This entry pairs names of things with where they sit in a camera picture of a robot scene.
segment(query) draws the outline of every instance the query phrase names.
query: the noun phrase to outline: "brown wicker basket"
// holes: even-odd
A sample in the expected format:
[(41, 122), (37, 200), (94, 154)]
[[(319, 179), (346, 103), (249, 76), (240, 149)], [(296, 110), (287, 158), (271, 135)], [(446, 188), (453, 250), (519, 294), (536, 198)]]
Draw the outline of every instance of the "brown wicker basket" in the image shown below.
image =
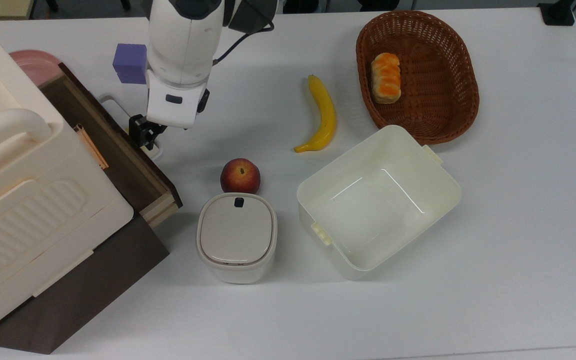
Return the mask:
[[(448, 142), (471, 127), (480, 94), (464, 41), (445, 22), (422, 11), (391, 11), (373, 18), (357, 38), (363, 101), (378, 128), (399, 125), (419, 144)], [(399, 57), (401, 98), (377, 104), (371, 62), (380, 53)]]

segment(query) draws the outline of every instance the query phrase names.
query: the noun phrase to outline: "yellow banana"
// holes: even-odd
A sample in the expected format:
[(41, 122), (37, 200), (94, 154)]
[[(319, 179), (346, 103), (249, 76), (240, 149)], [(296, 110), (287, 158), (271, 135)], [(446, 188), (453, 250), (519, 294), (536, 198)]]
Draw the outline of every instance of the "yellow banana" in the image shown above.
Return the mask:
[(335, 106), (332, 103), (329, 92), (326, 86), (315, 75), (308, 75), (308, 88), (310, 93), (317, 103), (319, 113), (321, 115), (321, 123), (317, 132), (302, 145), (295, 146), (295, 153), (303, 153), (304, 151), (317, 151), (326, 148), (332, 140), (337, 128), (337, 116), (335, 114)]

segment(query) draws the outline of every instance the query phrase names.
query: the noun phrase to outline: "apple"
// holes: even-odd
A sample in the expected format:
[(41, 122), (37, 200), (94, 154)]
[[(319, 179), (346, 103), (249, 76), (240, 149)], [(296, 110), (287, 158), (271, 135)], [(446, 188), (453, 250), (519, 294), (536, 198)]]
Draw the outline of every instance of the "apple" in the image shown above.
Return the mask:
[(221, 171), (221, 189), (228, 192), (256, 194), (261, 184), (258, 167), (242, 157), (227, 162)]

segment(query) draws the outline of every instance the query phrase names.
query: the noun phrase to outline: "pink lid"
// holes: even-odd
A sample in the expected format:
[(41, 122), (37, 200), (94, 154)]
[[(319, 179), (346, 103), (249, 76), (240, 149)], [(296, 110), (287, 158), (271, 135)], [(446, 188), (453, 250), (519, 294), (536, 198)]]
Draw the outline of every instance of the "pink lid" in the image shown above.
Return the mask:
[(11, 52), (10, 57), (36, 86), (63, 73), (59, 68), (62, 61), (45, 51), (19, 50)]

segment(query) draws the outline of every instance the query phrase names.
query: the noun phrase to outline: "bread roll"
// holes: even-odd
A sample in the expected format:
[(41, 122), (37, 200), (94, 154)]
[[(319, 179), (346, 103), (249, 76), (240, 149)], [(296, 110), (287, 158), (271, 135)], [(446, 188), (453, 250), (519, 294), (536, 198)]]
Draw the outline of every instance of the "bread roll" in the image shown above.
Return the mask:
[(382, 52), (370, 64), (372, 67), (372, 95), (379, 104), (393, 104), (402, 96), (400, 59)]

